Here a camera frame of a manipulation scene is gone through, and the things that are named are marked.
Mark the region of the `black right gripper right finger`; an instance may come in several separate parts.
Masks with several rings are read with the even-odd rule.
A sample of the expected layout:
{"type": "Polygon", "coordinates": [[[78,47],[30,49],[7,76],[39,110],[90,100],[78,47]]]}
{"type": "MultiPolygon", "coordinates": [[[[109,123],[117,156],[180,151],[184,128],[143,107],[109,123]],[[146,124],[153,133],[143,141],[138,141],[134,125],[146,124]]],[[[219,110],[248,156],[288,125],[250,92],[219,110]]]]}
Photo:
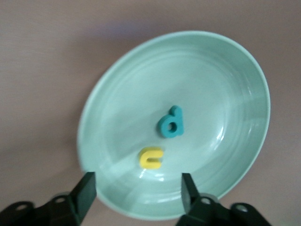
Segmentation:
{"type": "Polygon", "coordinates": [[[229,209],[216,196],[199,193],[191,174],[183,173],[181,196],[185,214],[177,226],[269,226],[270,223],[252,205],[234,203],[229,209]]]}

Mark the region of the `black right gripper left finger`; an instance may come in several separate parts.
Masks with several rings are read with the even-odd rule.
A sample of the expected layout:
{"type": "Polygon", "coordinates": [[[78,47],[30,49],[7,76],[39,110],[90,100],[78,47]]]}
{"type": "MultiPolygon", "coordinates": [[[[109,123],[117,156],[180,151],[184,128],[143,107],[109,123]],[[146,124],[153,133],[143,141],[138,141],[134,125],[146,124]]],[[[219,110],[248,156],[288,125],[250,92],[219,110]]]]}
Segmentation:
{"type": "Polygon", "coordinates": [[[69,193],[55,196],[40,207],[15,202],[0,212],[2,226],[80,226],[96,198],[94,172],[87,172],[69,193]]]}

